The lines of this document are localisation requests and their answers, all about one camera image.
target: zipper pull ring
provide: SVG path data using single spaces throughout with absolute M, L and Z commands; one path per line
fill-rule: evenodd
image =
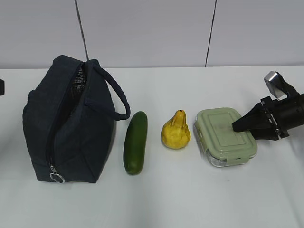
M 55 181 L 56 183 L 59 183 L 59 184 L 63 184 L 66 182 L 65 179 L 59 173 L 57 173 L 57 171 L 53 165 L 51 165 L 50 168 L 52 170 L 52 173 L 50 173 L 49 176 L 53 181 Z

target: green lid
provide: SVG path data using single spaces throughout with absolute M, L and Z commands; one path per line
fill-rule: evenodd
M 255 156 L 257 144 L 252 134 L 234 132 L 232 123 L 241 115 L 232 108 L 200 111 L 195 126 L 205 150 L 227 165 L 244 164 Z

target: pear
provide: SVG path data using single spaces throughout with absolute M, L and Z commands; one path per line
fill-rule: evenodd
M 185 111 L 176 111 L 172 119 L 163 126 L 161 136 L 163 144 L 171 149 L 187 146 L 191 135 L 186 123 Z

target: cucumber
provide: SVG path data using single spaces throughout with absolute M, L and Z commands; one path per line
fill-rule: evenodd
M 130 175 L 139 174 L 143 169 L 147 130 L 146 113 L 135 113 L 128 126 L 123 147 L 123 165 Z

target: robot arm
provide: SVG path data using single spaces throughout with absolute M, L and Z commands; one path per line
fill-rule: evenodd
M 287 130 L 304 124 L 304 94 L 284 81 L 275 71 L 264 78 L 270 93 L 283 100 L 261 99 L 245 116 L 235 121 L 235 132 L 250 131 L 255 139 L 279 140 L 288 137 Z

